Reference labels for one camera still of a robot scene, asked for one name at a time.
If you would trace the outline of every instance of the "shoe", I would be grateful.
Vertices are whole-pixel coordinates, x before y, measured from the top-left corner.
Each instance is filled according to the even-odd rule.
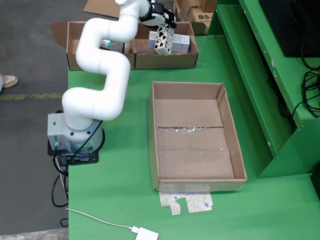
[[[18,83],[18,78],[12,75],[3,75],[3,88],[11,88]]]

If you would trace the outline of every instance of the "cardboard box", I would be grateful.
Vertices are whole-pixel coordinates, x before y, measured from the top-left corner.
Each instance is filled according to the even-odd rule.
[[[248,180],[223,83],[153,82],[148,135],[156,191],[235,191]]]
[[[66,49],[66,57],[71,71],[82,71],[76,61],[76,51],[85,21],[55,21],[50,25],[54,41]],[[131,50],[125,56],[129,59],[131,69],[135,66],[135,43],[131,42]]]
[[[149,48],[149,32],[155,31],[139,23],[134,39],[135,69],[188,69],[194,68],[198,59],[198,46],[192,25],[189,22],[177,22],[175,34],[190,36],[188,53],[172,52],[171,55],[159,55]]]
[[[217,0],[201,0],[201,8],[204,12],[214,12],[216,9]]]
[[[188,13],[187,19],[189,22],[211,23],[213,15],[213,12],[203,12],[199,6],[193,6]]]
[[[183,6],[183,3],[186,1],[187,0],[178,0],[175,1],[175,3],[180,3],[179,6]],[[200,6],[200,0],[196,1],[197,5]],[[92,14],[119,18],[120,6],[114,0],[88,0],[83,11]],[[183,19],[183,17],[180,17],[180,21],[188,22],[186,19]],[[206,25],[202,22],[192,22],[192,27],[195,36],[205,35],[207,30]]]
[[[178,13],[179,20],[182,22],[191,22],[195,36],[206,35],[209,31],[213,13],[203,12],[200,0],[183,0],[175,1],[175,9]]]
[[[149,32],[149,49],[154,49],[156,45],[157,33],[155,31]],[[188,53],[190,45],[190,36],[188,35],[173,35],[172,52]]]
[[[184,21],[189,21],[188,14],[190,12],[190,9],[192,7],[198,7],[200,6],[200,0],[183,0],[180,2],[180,11],[181,11],[181,16],[183,17]]]

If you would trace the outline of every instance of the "concrete floor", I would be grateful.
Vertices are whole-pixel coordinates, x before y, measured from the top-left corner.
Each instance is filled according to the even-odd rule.
[[[58,229],[68,216],[50,199],[57,172],[47,155],[47,115],[62,108],[68,86],[66,52],[50,23],[96,17],[82,11],[86,2],[0,0],[0,73],[19,78],[0,95],[0,236]],[[66,201],[61,184],[55,193],[57,203]]]

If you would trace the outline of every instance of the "cow print box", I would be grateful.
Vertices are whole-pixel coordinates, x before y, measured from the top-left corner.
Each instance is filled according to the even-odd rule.
[[[174,29],[168,24],[161,24],[156,31],[154,50],[159,55],[171,55]]]

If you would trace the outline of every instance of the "robotic arm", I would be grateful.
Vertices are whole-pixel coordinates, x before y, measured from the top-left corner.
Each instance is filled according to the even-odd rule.
[[[95,130],[96,133],[81,149],[90,154],[103,142],[100,121],[120,115],[130,75],[130,62],[122,53],[100,49],[101,40],[127,43],[138,31],[140,21],[148,27],[167,23],[175,28],[174,15],[163,5],[150,0],[115,0],[121,6],[119,20],[92,18],[84,25],[76,50],[76,61],[89,73],[106,75],[103,90],[74,87],[62,97],[64,113],[48,115],[48,140],[55,152],[75,153]]]

